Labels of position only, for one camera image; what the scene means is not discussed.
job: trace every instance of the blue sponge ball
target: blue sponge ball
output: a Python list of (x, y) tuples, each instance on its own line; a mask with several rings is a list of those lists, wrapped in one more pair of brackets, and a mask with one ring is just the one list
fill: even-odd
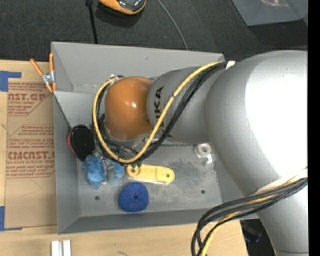
[(137, 213), (147, 208), (149, 193), (147, 187), (139, 182), (126, 185), (120, 192), (118, 203), (122, 210)]

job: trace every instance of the black cord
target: black cord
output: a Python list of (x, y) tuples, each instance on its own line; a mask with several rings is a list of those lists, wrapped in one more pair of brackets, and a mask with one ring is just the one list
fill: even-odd
[(92, 10), (93, 0), (85, 0), (84, 3), (85, 3), (85, 6), (88, 7), (89, 9), (93, 40), (94, 40), (94, 43), (97, 45), (98, 44), (97, 30), (96, 30), (94, 12)]
[(183, 110), (186, 108), (188, 102), (191, 100), (193, 95), (196, 93), (196, 91), (200, 88), (200, 86), (208, 79), (213, 73), (216, 71), (225, 68), (226, 63), (222, 62), (217, 65), (214, 65), (207, 70), (204, 70), (191, 84), (191, 86), (187, 89), (185, 94), (183, 95), (178, 107), (176, 108), (174, 114), (172, 115), (171, 120), (169, 121), (168, 125), (166, 126), (164, 132), (161, 134), (160, 138), (156, 141), (150, 144), (148, 149), (145, 151), (145, 153), (138, 159), (138, 161), (143, 161), (144, 159), (148, 158), (150, 155), (152, 155), (165, 141), (165, 139), (168, 137), (169, 133), (175, 126), (176, 122), (178, 121), (178, 118), (182, 114)]
[(184, 36), (182, 35), (177, 23), (175, 22), (174, 18), (170, 15), (170, 13), (168, 12), (168, 10), (166, 9), (166, 7), (164, 6), (164, 4), (160, 1), (160, 0), (157, 0), (158, 3), (161, 5), (162, 9), (165, 11), (165, 13), (168, 15), (168, 17), (170, 18), (170, 20), (172, 21), (173, 25), (175, 26), (176, 30), (178, 31), (179, 35), (180, 35), (180, 38), (183, 42), (183, 45), (184, 45), (184, 48), (188, 51), (188, 46), (187, 46), (187, 43), (186, 43), (186, 40), (184, 38)]
[[(219, 219), (221, 217), (224, 217), (224, 216), (226, 216), (228, 214), (231, 214), (231, 213), (234, 213), (234, 212), (241, 212), (241, 211), (244, 211), (244, 210), (252, 208), (253, 206), (255, 206), (255, 204), (251, 204), (251, 207), (248, 204), (247, 205), (243, 205), (243, 204), (245, 204), (247, 202), (250, 202), (252, 200), (257, 200), (257, 199), (260, 199), (260, 198), (265, 198), (265, 197), (276, 195), (276, 194), (282, 195), (283, 193), (286, 193), (288, 190), (290, 190), (292, 188), (295, 188), (295, 187), (298, 187), (301, 184), (303, 184), (304, 182), (306, 182), (305, 179), (298, 180), (298, 181), (293, 182), (291, 184), (288, 184), (288, 185), (286, 185), (284, 187), (276, 188), (276, 189), (274, 189), (272, 191), (267, 191), (267, 192), (264, 192), (264, 193), (261, 193), (261, 194), (252, 195), (252, 196), (248, 196), (248, 197), (241, 198), (241, 199), (238, 199), (238, 200), (234, 200), (234, 201), (231, 201), (231, 202), (227, 202), (227, 203), (218, 205), (218, 206), (212, 208), (211, 210), (207, 211), (202, 216), (202, 218), (198, 221), (198, 224), (197, 224), (197, 227), (196, 227), (196, 231), (193, 234), (193, 237), (192, 237), (192, 240), (191, 240), (191, 251), (192, 251), (192, 253), (195, 253), (195, 240), (196, 239), (197, 239), (197, 242), (198, 242), (199, 246), (202, 244), (201, 237), (200, 237), (200, 231), (207, 224), (209, 224), (209, 223), (211, 223), (211, 222), (213, 222), (213, 221), (215, 221), (215, 220), (217, 220), (217, 219)], [(228, 207), (231, 207), (231, 206), (236, 206), (236, 205), (239, 205), (239, 204), (242, 204), (242, 205), (240, 205), (238, 207), (235, 207), (235, 208), (228, 209), (228, 210), (224, 210), (224, 211), (222, 211), (220, 213), (215, 213), (215, 212), (220, 211), (221, 209), (225, 209), (225, 208), (228, 208)]]
[(230, 222), (232, 220), (236, 220), (236, 219), (239, 219), (239, 218), (242, 218), (242, 217), (245, 217), (245, 216), (248, 216), (248, 215), (251, 215), (251, 214), (255, 214), (257, 212), (260, 212), (274, 204), (276, 204), (277, 202), (281, 201), (282, 199), (285, 199), (285, 198), (288, 198), (290, 196), (292, 196), (293, 194), (299, 192), (300, 190), (302, 190), (306, 185), (308, 184), (308, 180), (306, 180), (306, 182), (304, 182), (303, 184), (301, 184), (300, 186), (296, 187), (296, 188), (291, 188), (288, 192), (284, 193), (283, 195), (277, 197), (275, 200), (273, 200), (272, 202), (269, 202), (269, 203), (266, 203), (265, 205), (263, 206), (260, 206), (258, 208), (255, 208), (251, 211), (248, 211), (248, 212), (245, 212), (245, 213), (242, 213), (242, 214), (238, 214), (236, 216), (233, 216), (231, 218), (228, 218), (222, 222), (220, 222), (219, 224), (217, 224), (215, 227), (213, 227), (209, 233), (206, 235), (205, 239), (203, 240), (203, 243), (198, 251), (198, 253), (196, 254), (196, 256), (200, 256), (201, 252), (203, 251), (211, 233), (220, 225), (224, 224), (224, 223), (227, 223), (227, 222)]
[[(182, 114), (183, 110), (186, 108), (187, 104), (193, 97), (193, 95), (196, 93), (196, 91), (200, 88), (200, 86), (215, 72), (218, 70), (225, 68), (226, 67), (226, 62), (218, 63), (214, 66), (209, 67), (208, 69), (202, 71), (198, 76), (196, 76), (195, 80), (191, 83), (189, 88), (186, 90), (185, 94), (182, 96), (182, 99), (177, 106), (174, 114), (172, 115), (171, 120), (169, 121), (168, 125), (166, 126), (164, 132), (161, 134), (160, 138), (156, 141), (153, 142), (149, 145), (147, 150), (144, 152), (142, 156), (140, 156), (136, 161), (133, 162), (133, 164), (139, 163), (143, 161), (144, 159), (148, 158), (150, 155), (152, 155), (160, 146), (161, 144), (165, 141), (165, 139), (168, 137), (169, 133), (173, 129), (174, 125), (178, 121), (178, 118)], [(102, 96), (104, 95), (106, 89), (102, 90), (100, 94), (98, 95), (97, 98), (97, 108), (96, 108), (96, 119), (99, 120), (101, 117), (99, 117), (99, 111), (100, 111), (100, 103), (102, 100)], [(117, 145), (115, 143), (112, 144), (118, 151), (121, 150), (121, 147), (123, 145)], [(118, 159), (115, 159), (114, 157), (110, 156), (105, 150), (103, 150), (105, 153), (106, 157), (113, 160), (114, 162), (117, 162), (119, 164), (122, 164), (121, 162), (118, 161)]]
[[(209, 231), (209, 233), (206, 235), (206, 237), (205, 237), (205, 239), (203, 240), (203, 242), (202, 242), (201, 240), (200, 240), (200, 242), (198, 241), (198, 243), (199, 243), (199, 251), (198, 251), (198, 253), (196, 254), (196, 251), (195, 251), (195, 243), (196, 243), (196, 237), (197, 237), (196, 232), (198, 232), (198, 234), (200, 234), (201, 229), (202, 229), (206, 224), (208, 224), (208, 223), (210, 223), (210, 222), (212, 222), (212, 221), (215, 221), (215, 220), (218, 219), (218, 218), (221, 218), (221, 217), (223, 217), (223, 216), (226, 216), (226, 215), (228, 215), (228, 214), (230, 214), (230, 213), (241, 212), (241, 211), (244, 211), (244, 210), (247, 210), (247, 209), (243, 208), (242, 210), (238, 210), (239, 208), (237, 207), (237, 208), (228, 210), (228, 213), (227, 213), (227, 214), (222, 215), (222, 214), (219, 213), (219, 214), (215, 214), (214, 216), (208, 218), (208, 219), (206, 220), (207, 223), (206, 223), (204, 226), (202, 226), (202, 228), (199, 228), (199, 227), (197, 226), (196, 232), (193, 234), (192, 241), (191, 241), (191, 253), (192, 253), (192, 255), (193, 255), (193, 256), (198, 256), (198, 255), (201, 254), (201, 252), (203, 251), (204, 246), (205, 246), (205, 244), (207, 243), (207, 241), (208, 241), (211, 233), (212, 233), (218, 226), (220, 226), (220, 225), (222, 225), (222, 224), (224, 224), (224, 223), (226, 223), (226, 222), (229, 222), (229, 221), (232, 221), (232, 220), (236, 220), (236, 219), (239, 219), (239, 218), (242, 218), (242, 217), (245, 217), (245, 216), (248, 216), (248, 215), (257, 213), (257, 212), (259, 212), (259, 211), (262, 211), (262, 210), (264, 210), (264, 209), (266, 209), (266, 208), (274, 205), (275, 203), (279, 202), (280, 200), (285, 199), (285, 198), (288, 198), (288, 197), (292, 196), (293, 194), (299, 192), (299, 191), (302, 190), (307, 184), (308, 184), (308, 178), (302, 178), (302, 179), (299, 179), (299, 180), (296, 181), (296, 182), (293, 182), (292, 184), (289, 184), (289, 185), (286, 185), (286, 186), (281, 187), (281, 188), (279, 188), (279, 189), (275, 189), (275, 190), (273, 190), (273, 191), (267, 192), (268, 194), (273, 192), (275, 195), (276, 195), (276, 194), (279, 194), (279, 195), (273, 197), (271, 200), (267, 200), (267, 201), (263, 202), (263, 204), (262, 204), (261, 206), (255, 207), (255, 206), (257, 206), (256, 204), (244, 205), (246, 208), (248, 208), (249, 206), (251, 206), (251, 209), (252, 209), (253, 207), (255, 207), (255, 208), (254, 208), (253, 210), (247, 211), (247, 212), (245, 212), (245, 213), (238, 213), (237, 215), (235, 215), (235, 216), (233, 216), (233, 217), (231, 217), (231, 218), (229, 218), (229, 219), (226, 219), (226, 220), (218, 223), (214, 228), (212, 228), (212, 229)], [(261, 193), (261, 194), (259, 194), (259, 196), (261, 196), (261, 198), (264, 198), (266, 195), (268, 195), (267, 193)], [(253, 200), (253, 196), (250, 196), (250, 197), (247, 197), (247, 198), (250, 198), (249, 201), (252, 201), (252, 200)]]

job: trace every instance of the metal clip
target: metal clip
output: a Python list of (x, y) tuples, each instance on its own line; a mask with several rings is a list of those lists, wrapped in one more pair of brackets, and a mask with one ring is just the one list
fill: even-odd
[(50, 72), (45, 74), (37, 64), (37, 62), (32, 58), (30, 59), (31, 64), (33, 65), (35, 71), (39, 74), (39, 76), (42, 77), (43, 81), (45, 82), (46, 88), (49, 90), (50, 93), (52, 91), (56, 90), (56, 72), (55, 72), (55, 67), (54, 67), (54, 55), (51, 52), (49, 55), (49, 67), (50, 67)]

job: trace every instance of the metal bracket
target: metal bracket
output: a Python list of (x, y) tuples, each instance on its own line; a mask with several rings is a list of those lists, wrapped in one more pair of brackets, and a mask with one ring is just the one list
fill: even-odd
[(56, 82), (56, 72), (51, 71), (50, 73), (43, 74), (41, 75), (43, 81), (49, 85), (50, 83), (55, 83)]

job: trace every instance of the black object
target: black object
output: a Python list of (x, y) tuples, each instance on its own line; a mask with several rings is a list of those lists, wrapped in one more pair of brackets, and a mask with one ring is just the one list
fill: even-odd
[(79, 124), (73, 127), (68, 136), (68, 145), (73, 154), (84, 161), (94, 150), (93, 135), (85, 125)]

